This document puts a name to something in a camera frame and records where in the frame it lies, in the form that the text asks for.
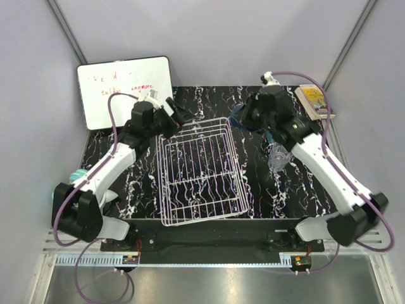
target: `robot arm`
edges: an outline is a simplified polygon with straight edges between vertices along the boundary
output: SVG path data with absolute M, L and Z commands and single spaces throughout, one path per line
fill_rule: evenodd
M 114 93 L 110 100 L 119 94 L 122 93 Z M 61 183 L 56 187 L 52 225 L 61 205 L 69 194 L 76 191 L 59 218 L 58 230 L 87 242 L 95 238 L 124 240 L 128 235 L 129 225 L 101 213 L 106 202 L 106 191 L 148 149 L 154 136 L 163 134 L 169 138 L 180 131 L 186 120 L 192 117 L 192 114 L 177 106 L 171 98 L 159 104 L 149 93 L 144 99 L 137 100 L 131 119 L 120 132 L 117 144 L 83 177 L 71 185 Z
M 291 98 L 270 72 L 264 74 L 261 80 L 264 86 L 257 94 L 249 96 L 234 118 L 247 130 L 268 130 L 276 142 L 312 171 L 333 199 L 337 212 L 304 219 L 295 227 L 296 234 L 306 242 L 334 239 L 343 246 L 349 246 L 378 224 L 375 213 L 359 194 L 365 195 L 381 212 L 388 205 L 387 198 L 382 193 L 373 195 L 327 149 L 327 156 L 359 189 L 359 193 L 354 193 L 345 178 L 326 159 L 321 149 L 322 136 L 318 125 L 306 117 L 293 115 Z

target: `clear plastic bottle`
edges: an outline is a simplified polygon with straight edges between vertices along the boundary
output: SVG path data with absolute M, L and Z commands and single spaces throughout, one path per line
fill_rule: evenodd
M 273 141 L 268 157 L 268 168 L 272 172 L 278 172 L 285 168 L 286 164 L 291 161 L 292 153 L 288 152 L 284 146 Z

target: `red handwriting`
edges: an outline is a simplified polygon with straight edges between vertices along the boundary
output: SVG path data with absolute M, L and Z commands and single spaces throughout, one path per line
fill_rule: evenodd
M 131 87 L 131 91 L 141 92 L 141 90 L 152 89 L 152 88 L 153 88 L 153 85 L 151 85 L 151 84 L 138 85 L 137 87 Z M 101 94 L 103 96 L 105 96 L 105 95 L 111 95 L 113 93 L 118 93 L 118 92 L 121 92 L 121 89 L 116 88 L 116 87 L 110 87 L 106 90 L 102 90 Z
M 111 95 L 113 93 L 118 93 L 121 92 L 120 89 L 116 89 L 115 87 L 110 87 L 108 90 L 102 90 L 101 94 L 102 95 Z
M 127 75 L 131 75 L 132 74 L 132 72 L 125 72 L 125 74 L 127 74 Z M 93 80 L 94 81 L 101 81 L 101 82 L 104 82 L 104 80 L 105 79 L 107 79 L 107 77 L 102 77 L 102 76 L 100 76 L 100 75 L 97 75 L 97 76 L 93 76 Z M 113 79 L 118 79 L 118 76 L 117 76 L 117 74 L 116 74 L 116 72 L 114 72 L 114 74 L 113 74 Z
M 147 84 L 147 85 L 138 85 L 137 87 L 132 87 L 131 90 L 140 92 L 140 90 L 152 89 L 152 88 L 153 88 L 153 85 Z

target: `black table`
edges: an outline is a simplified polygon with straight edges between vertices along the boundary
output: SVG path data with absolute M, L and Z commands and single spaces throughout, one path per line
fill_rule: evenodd
M 259 87 L 174 87 L 178 104 L 196 115 L 198 120 L 229 117 L 232 109 L 246 100 Z M 294 95 L 295 87 L 285 87 L 294 100 L 297 113 L 305 113 Z M 250 134 L 232 127 L 239 163 L 247 177 L 250 210 L 239 218 L 301 218 L 329 214 L 335 205 L 313 174 L 293 158 L 285 170 L 270 173 L 266 141 L 259 134 Z M 82 160 L 82 168 L 90 169 L 113 143 L 110 130 L 90 134 Z M 123 219 L 160 218 L 155 142 L 147 153 L 116 180 L 112 190 L 120 198 L 111 204 L 108 213 Z

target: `white wire rack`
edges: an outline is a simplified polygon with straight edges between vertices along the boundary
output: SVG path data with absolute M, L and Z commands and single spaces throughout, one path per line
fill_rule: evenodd
M 156 138 L 161 221 L 165 226 L 247 212 L 246 188 L 227 118 L 188 123 Z

